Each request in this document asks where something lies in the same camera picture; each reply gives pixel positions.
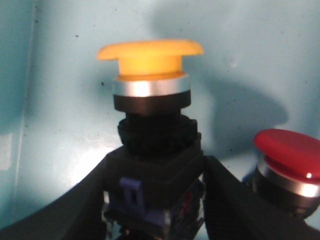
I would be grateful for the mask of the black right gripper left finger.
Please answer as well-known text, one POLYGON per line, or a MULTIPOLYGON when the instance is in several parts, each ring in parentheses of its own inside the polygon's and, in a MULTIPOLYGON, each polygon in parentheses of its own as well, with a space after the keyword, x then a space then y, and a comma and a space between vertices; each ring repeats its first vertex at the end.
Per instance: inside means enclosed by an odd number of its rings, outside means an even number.
POLYGON ((0 231, 2 240, 104 240, 107 158, 51 204, 0 231))

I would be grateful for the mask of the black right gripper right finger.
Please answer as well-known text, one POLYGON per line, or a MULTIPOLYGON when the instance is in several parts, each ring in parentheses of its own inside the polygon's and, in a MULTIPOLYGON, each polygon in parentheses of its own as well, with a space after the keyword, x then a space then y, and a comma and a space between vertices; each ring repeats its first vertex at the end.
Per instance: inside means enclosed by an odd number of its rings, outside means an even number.
POLYGON ((319 230, 253 193, 214 156, 204 157, 204 220, 210 240, 318 240, 319 230))

